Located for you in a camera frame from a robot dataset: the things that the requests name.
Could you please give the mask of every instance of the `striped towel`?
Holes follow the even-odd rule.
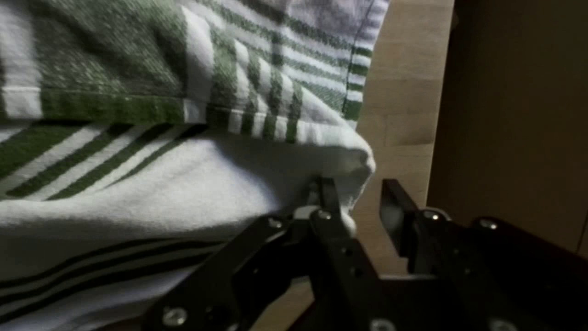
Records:
[[[0,329],[139,316],[317,174],[350,215],[387,7],[0,0]]]

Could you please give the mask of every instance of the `black mechanism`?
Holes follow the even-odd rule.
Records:
[[[245,331],[295,277],[315,301],[295,331],[588,331],[588,263],[499,219],[422,211],[385,180],[381,217],[409,276],[381,277],[321,178],[311,217],[264,217],[144,316],[144,331]]]

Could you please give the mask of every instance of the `green striped towel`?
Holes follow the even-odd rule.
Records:
[[[354,228],[387,9],[0,0],[0,329],[135,316],[251,219],[306,202],[317,174]]]

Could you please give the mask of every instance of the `white towel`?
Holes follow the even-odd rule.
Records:
[[[0,329],[139,316],[253,219],[304,204],[319,174],[354,230],[387,9],[0,0]]]

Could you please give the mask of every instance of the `towel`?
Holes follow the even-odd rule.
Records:
[[[0,329],[141,316],[242,228],[376,171],[389,0],[0,0]]]

